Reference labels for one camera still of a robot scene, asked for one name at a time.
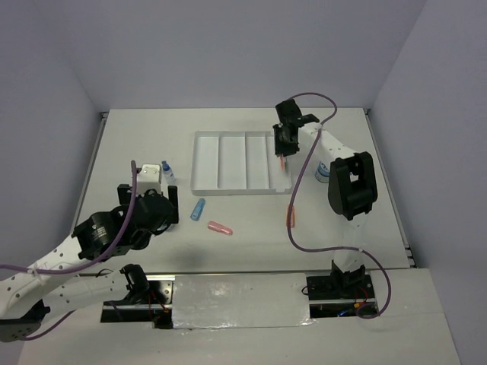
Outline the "orange highlighter cap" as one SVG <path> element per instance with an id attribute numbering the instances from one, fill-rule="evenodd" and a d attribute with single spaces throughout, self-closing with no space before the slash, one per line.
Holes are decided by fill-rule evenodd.
<path id="1" fill-rule="evenodd" d="M 295 209 L 293 205 L 288 205 L 287 207 L 285 224 L 288 228 L 295 227 Z"/>

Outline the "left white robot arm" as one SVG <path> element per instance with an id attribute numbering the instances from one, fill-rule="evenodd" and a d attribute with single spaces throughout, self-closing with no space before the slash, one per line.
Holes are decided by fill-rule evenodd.
<path id="1" fill-rule="evenodd" d="M 99 269 L 92 278 L 79 278 L 86 268 L 145 249 L 179 222 L 178 188 L 163 194 L 149 189 L 142 195 L 118 186 L 119 206 L 92 214 L 60 245 L 33 264 L 3 264 L 12 273 L 1 282 L 1 340 L 32 341 L 41 337 L 44 321 L 99 302 L 158 302 L 161 294 L 149 284 L 140 265 Z"/>

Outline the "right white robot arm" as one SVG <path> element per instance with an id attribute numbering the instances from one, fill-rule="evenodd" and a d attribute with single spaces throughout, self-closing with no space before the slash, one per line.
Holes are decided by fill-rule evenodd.
<path id="1" fill-rule="evenodd" d="M 347 147 L 315 115 L 304 115 L 293 99 L 275 109 L 279 118 L 273 126 L 275 155 L 290 157 L 307 148 L 305 161 L 315 156 L 328 169 L 329 206 L 342 218 L 342 243 L 333 250 L 331 289 L 338 297 L 348 297 L 365 276 L 363 229 L 378 197 L 373 157 Z"/>

